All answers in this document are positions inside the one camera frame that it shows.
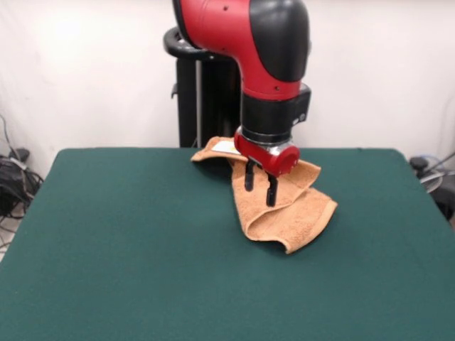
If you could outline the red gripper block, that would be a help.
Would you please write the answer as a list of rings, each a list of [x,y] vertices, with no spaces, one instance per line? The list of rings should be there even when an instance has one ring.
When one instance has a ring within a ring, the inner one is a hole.
[[[291,172],[298,163],[300,152],[292,141],[281,144],[266,145],[251,141],[237,130],[234,135],[234,145],[237,151],[247,159],[245,165],[245,189],[252,191],[254,187],[254,167],[259,166],[268,173],[269,187],[267,189],[266,204],[274,207],[277,200],[278,179]]]

